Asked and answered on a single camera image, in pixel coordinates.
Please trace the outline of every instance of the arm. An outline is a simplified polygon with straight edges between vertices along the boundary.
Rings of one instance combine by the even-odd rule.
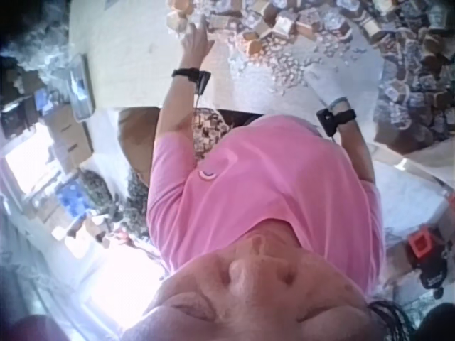
[[[336,82],[333,69],[313,63],[305,69],[304,77],[318,95],[324,105],[331,109],[334,115],[350,109],[348,100],[343,100],[334,106],[337,99],[345,99],[344,91]],[[363,139],[356,121],[339,126],[341,146],[346,150],[357,176],[369,183],[375,183],[375,172],[370,151]]]
[[[348,102],[343,101],[335,105],[332,109],[334,115],[350,109]],[[341,136],[341,146],[349,156],[353,168],[359,179],[375,183],[375,170],[373,160],[368,150],[367,144],[363,139],[357,121],[350,121],[338,127]]]
[[[205,17],[199,28],[189,24],[189,33],[182,40],[183,58],[180,68],[200,68],[214,41],[207,39]],[[187,77],[175,76],[164,101],[156,127],[156,137],[170,131],[180,131],[193,140],[194,90],[196,85]]]

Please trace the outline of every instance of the brown chair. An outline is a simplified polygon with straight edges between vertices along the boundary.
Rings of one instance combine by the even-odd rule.
[[[147,187],[150,183],[159,111],[157,107],[138,107],[122,110],[119,114],[120,147],[139,179]]]

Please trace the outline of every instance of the hand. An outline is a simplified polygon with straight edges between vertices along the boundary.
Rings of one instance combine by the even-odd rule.
[[[194,23],[189,24],[189,32],[185,34],[182,40],[182,68],[200,68],[213,44],[215,44],[214,40],[207,39],[207,24],[205,22],[205,16],[201,16],[199,28],[196,28]]]

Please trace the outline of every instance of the red object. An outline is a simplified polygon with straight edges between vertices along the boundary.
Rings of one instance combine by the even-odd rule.
[[[428,227],[411,234],[407,240],[418,259],[423,258],[433,249],[432,234],[429,232]]]
[[[455,193],[452,193],[447,200],[452,211],[455,211]]]

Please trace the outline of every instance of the cardboard box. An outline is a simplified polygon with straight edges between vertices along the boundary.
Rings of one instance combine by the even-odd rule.
[[[54,140],[55,157],[65,174],[76,169],[92,155],[84,127],[74,119],[71,106],[58,107],[45,115],[44,121]]]

